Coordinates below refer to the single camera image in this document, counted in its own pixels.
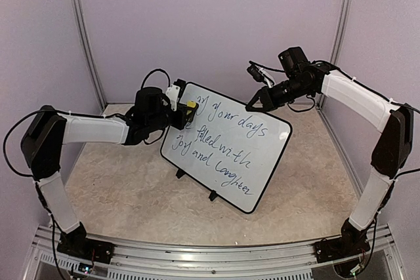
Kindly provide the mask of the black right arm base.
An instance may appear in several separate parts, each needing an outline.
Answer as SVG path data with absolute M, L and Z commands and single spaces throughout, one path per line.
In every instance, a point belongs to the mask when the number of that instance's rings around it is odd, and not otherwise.
M 373 239 L 370 243 L 367 236 L 372 224 L 374 225 L 373 237 L 375 237 L 376 219 L 360 231 L 349 222 L 349 219 L 345 220 L 340 236 L 323 238 L 314 243 L 317 263 L 334 262 L 346 258 L 345 261 L 334 263 L 333 269 L 342 279 L 355 279 L 368 266 L 373 254 L 375 240 Z

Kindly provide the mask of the white whiteboard with black frame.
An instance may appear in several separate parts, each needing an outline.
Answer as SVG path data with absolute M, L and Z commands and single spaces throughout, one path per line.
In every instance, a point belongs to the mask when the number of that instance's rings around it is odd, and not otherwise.
M 292 125 L 189 82 L 181 101 L 198 110 L 183 130 L 171 127 L 161 156 L 246 214 L 257 208 L 291 138 Z

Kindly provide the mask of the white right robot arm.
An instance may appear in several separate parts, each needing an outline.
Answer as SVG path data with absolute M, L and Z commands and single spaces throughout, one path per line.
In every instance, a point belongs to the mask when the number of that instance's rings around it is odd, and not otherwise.
M 402 168 L 412 151 L 417 109 L 373 90 L 331 62 L 310 61 L 301 47 L 284 50 L 278 60 L 282 66 L 279 71 L 286 76 L 280 83 L 269 78 L 268 66 L 249 62 L 247 72 L 263 87 L 248 101 L 247 111 L 268 113 L 302 96 L 320 95 L 346 107 L 375 131 L 369 176 L 346 221 L 354 230 L 367 229 L 385 207 L 398 179 L 407 174 Z

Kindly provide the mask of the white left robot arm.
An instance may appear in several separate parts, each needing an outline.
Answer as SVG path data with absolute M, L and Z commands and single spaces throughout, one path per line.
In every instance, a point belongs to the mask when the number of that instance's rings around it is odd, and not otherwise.
M 92 250 L 89 238 L 75 231 L 81 229 L 68 199 L 61 175 L 62 156 L 72 144 L 149 144 L 149 137 L 168 127 L 182 130 L 194 118 L 198 105 L 181 102 L 183 89 L 170 85 L 167 91 L 143 87 L 137 91 L 134 105 L 126 113 L 88 115 L 60 111 L 43 106 L 21 140 L 21 150 L 52 220 L 64 233 L 65 244 L 79 257 Z

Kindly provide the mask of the yellow black whiteboard eraser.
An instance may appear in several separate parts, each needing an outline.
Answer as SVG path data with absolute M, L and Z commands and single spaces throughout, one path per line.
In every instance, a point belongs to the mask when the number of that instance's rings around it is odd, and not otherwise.
M 188 109 L 186 110 L 186 114 L 193 112 L 194 114 L 196 114 L 198 108 L 199 108 L 199 104 L 195 101 L 187 101 L 186 105 L 188 106 Z

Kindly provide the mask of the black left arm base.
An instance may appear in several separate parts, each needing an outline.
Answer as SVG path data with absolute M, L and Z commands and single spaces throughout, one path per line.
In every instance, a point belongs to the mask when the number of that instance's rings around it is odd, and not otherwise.
M 60 239 L 57 246 L 59 253 L 88 260 L 91 266 L 94 266 L 95 263 L 107 265 L 111 263 L 115 245 L 107 241 L 89 238 L 81 222 L 71 231 L 64 231 L 62 228 L 59 230 Z

